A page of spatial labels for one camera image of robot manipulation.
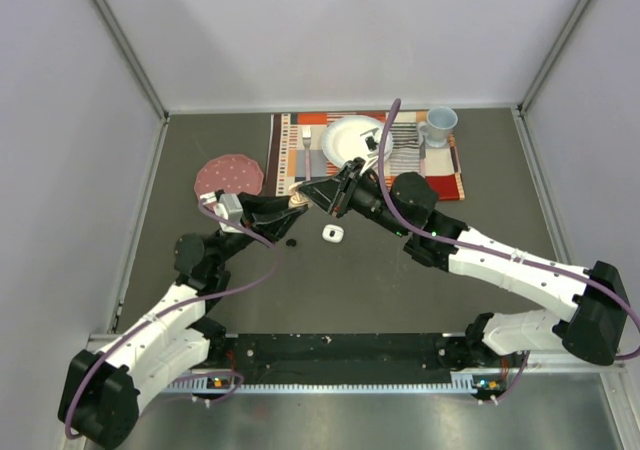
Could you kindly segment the white earbud charging case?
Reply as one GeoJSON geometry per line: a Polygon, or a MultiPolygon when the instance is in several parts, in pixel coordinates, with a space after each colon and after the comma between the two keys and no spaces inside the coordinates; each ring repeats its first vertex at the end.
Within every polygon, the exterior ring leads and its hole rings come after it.
{"type": "Polygon", "coordinates": [[[341,243],[344,239],[344,229],[338,225],[327,224],[322,230],[322,238],[329,243],[341,243]]]}

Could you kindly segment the pink beige earbud charging case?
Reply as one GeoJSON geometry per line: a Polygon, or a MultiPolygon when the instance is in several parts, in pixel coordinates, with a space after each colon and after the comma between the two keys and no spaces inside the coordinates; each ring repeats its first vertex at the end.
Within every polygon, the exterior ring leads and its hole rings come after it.
{"type": "Polygon", "coordinates": [[[301,185],[302,182],[296,182],[289,187],[289,208],[298,208],[309,204],[309,199],[299,192],[301,185]]]}

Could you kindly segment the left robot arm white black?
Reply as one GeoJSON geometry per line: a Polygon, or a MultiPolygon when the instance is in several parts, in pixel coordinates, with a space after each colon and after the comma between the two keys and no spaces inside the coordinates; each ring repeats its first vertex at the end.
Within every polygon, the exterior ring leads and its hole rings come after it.
{"type": "Polygon", "coordinates": [[[118,447],[149,403],[182,374],[216,366],[227,344],[206,315],[232,288],[226,263],[254,242],[273,250],[308,209],[298,196],[210,193],[199,210],[218,223],[213,234],[186,234],[174,247],[176,280],[129,330],[101,349],[82,350],[69,364],[58,418],[69,440],[118,447]]]}

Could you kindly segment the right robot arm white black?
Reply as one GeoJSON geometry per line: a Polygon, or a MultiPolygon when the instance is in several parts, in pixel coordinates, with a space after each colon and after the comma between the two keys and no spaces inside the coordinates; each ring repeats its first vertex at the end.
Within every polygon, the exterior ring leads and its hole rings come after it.
{"type": "Polygon", "coordinates": [[[466,330],[474,363],[487,366],[518,351],[566,350],[600,366],[621,359],[630,306],[615,266],[566,265],[504,245],[436,210],[438,195],[419,174],[402,173],[387,185],[360,159],[331,177],[297,185],[295,193],[335,218],[353,210],[406,237],[405,252],[425,267],[478,279],[537,304],[535,311],[478,316],[466,330]]]}

